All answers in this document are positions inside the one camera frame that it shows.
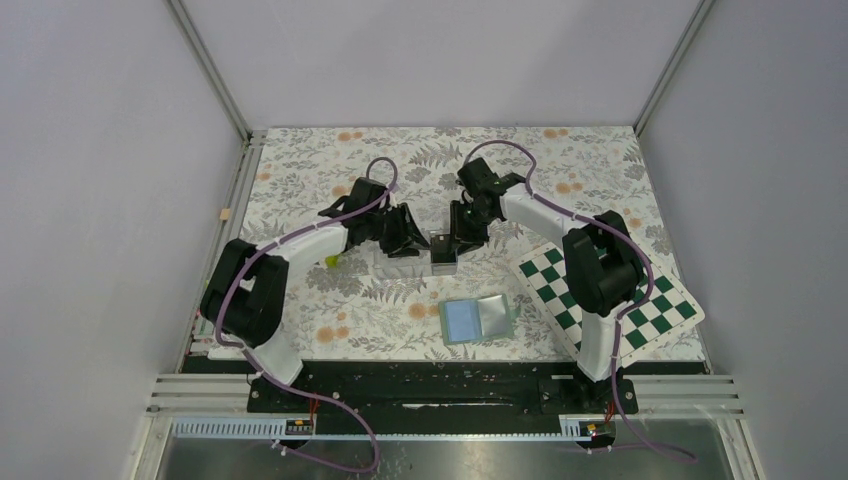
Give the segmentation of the green card holder wallet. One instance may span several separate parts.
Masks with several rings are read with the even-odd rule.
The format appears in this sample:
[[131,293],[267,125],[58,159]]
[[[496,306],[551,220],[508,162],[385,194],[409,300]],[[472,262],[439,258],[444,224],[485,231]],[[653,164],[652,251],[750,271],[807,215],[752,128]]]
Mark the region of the green card holder wallet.
[[439,303],[445,345],[486,342],[514,336],[516,312],[505,294]]

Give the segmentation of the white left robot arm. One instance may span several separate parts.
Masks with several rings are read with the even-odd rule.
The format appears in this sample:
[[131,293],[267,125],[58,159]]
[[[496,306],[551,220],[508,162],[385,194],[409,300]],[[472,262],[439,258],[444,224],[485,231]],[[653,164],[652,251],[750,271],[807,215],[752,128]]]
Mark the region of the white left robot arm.
[[213,323],[220,345],[242,351],[276,379],[271,395],[285,410],[304,407],[311,388],[298,376],[303,362],[281,327],[287,284],[365,242],[390,258],[417,256],[430,246],[407,204],[392,204],[388,186],[360,177],[312,223],[265,247],[236,238],[222,250],[200,314]]

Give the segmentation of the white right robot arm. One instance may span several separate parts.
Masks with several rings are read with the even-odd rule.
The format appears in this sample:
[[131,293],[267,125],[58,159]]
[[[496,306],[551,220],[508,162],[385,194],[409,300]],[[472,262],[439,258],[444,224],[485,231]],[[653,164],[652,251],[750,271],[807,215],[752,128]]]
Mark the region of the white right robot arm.
[[645,278],[642,255],[622,218],[612,211],[594,218],[567,211],[533,192],[524,177],[497,175],[482,158],[458,170],[457,184],[463,198],[450,203],[448,248],[453,255],[488,243],[488,227],[496,220],[516,222],[559,243],[565,284],[582,309],[578,367],[586,377],[575,382],[573,396],[583,410],[601,410],[614,393],[607,379],[617,370],[620,335],[614,323]]

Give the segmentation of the clear card box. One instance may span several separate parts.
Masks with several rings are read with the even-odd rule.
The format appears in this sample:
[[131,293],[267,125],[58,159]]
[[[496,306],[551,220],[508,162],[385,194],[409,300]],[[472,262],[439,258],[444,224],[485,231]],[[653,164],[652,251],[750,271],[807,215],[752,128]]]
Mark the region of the clear card box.
[[434,261],[430,250],[420,250],[417,256],[390,258],[377,249],[369,272],[382,280],[453,276],[458,272],[457,256],[452,253],[446,259]]

